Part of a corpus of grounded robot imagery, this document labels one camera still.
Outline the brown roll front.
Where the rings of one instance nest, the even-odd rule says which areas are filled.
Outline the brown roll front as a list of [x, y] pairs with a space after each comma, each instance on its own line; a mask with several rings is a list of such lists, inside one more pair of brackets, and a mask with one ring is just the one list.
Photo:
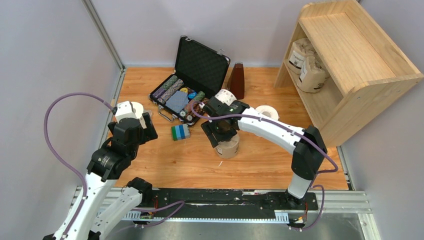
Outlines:
[[296, 84], [303, 92], [317, 93], [330, 78], [330, 74], [321, 58], [318, 54], [314, 54], [306, 57]]

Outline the brown roll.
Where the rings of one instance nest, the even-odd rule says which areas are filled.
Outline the brown roll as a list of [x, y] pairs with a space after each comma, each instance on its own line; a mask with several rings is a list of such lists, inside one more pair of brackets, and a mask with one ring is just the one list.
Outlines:
[[317, 93], [330, 78], [330, 74], [321, 58], [318, 54], [314, 54], [306, 57], [296, 84], [303, 92]]
[[288, 67], [295, 74], [299, 74], [307, 57], [313, 56], [316, 51], [311, 41], [305, 37], [292, 42], [288, 55]]
[[230, 159], [235, 157], [239, 151], [240, 136], [237, 133], [229, 141], [221, 141], [214, 148], [220, 158]]

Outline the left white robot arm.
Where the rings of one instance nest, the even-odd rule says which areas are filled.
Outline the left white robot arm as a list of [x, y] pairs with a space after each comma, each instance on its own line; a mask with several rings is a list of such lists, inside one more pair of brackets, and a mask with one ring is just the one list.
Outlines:
[[152, 184], [135, 177], [118, 199], [99, 212], [112, 187], [136, 158], [139, 146], [158, 137], [147, 112], [142, 118], [118, 116], [108, 128], [112, 137], [92, 154], [84, 177], [86, 188], [78, 195], [60, 228], [44, 236], [45, 240], [105, 240], [129, 211], [152, 203]]

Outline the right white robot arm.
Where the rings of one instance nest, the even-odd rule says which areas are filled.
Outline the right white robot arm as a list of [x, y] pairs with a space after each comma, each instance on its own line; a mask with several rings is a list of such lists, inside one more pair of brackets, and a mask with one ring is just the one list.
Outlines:
[[211, 145], [228, 141], [239, 131], [255, 134], [292, 154], [293, 176], [285, 195], [286, 204], [298, 209], [306, 201], [305, 194], [328, 157], [320, 131], [314, 127], [296, 127], [272, 119], [239, 100], [231, 104], [212, 97], [200, 108], [207, 114], [201, 127]]

